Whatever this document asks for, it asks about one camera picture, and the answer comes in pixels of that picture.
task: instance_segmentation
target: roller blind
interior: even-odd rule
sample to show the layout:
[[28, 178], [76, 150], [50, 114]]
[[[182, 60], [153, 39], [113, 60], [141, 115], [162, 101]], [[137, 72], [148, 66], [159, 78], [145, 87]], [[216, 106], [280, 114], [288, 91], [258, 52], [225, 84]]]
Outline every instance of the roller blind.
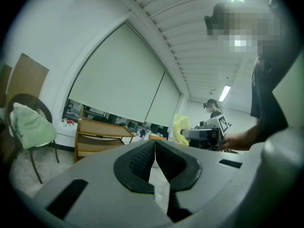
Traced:
[[165, 73], [147, 115], [146, 122], [169, 127], [179, 99], [179, 91], [167, 73]]
[[110, 114], [144, 122], [163, 73], [154, 54], [124, 24], [90, 57], [69, 98]]

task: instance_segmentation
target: yellow bag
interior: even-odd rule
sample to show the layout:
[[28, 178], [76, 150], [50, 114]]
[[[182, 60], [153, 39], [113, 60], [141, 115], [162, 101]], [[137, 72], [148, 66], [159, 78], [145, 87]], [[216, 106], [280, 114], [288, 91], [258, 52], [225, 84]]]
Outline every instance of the yellow bag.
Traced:
[[182, 129], [190, 129], [189, 117], [179, 116], [176, 114], [174, 116], [174, 122], [173, 122], [173, 138], [182, 145], [189, 146], [188, 141], [185, 139], [183, 135], [181, 135]]

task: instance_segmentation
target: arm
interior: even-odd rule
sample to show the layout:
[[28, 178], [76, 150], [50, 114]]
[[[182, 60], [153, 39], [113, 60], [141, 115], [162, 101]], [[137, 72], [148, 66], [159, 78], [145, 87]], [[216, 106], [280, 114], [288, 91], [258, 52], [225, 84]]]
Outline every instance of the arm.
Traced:
[[218, 151], [224, 149], [248, 151], [254, 144], [256, 136], [260, 128], [260, 122], [243, 133], [227, 133], [224, 137], [224, 142], [218, 147]]

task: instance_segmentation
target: green cloth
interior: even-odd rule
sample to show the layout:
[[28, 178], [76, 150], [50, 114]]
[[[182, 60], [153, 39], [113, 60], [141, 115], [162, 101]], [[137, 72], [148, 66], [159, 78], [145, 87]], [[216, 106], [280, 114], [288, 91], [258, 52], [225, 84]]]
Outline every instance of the green cloth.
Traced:
[[56, 130], [52, 123], [27, 106], [15, 103], [13, 118], [13, 128], [24, 149], [47, 144], [56, 139]]

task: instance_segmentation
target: ceiling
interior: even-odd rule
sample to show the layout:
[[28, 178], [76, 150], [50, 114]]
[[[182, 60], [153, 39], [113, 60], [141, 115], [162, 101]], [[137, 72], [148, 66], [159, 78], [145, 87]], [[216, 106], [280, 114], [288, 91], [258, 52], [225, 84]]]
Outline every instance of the ceiling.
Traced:
[[134, 1], [168, 44], [190, 100], [218, 100], [224, 86], [231, 86], [221, 105], [250, 112], [251, 73], [257, 57], [254, 47], [236, 47], [234, 40], [210, 40], [204, 22], [204, 16], [212, 15], [214, 5], [229, 0]]

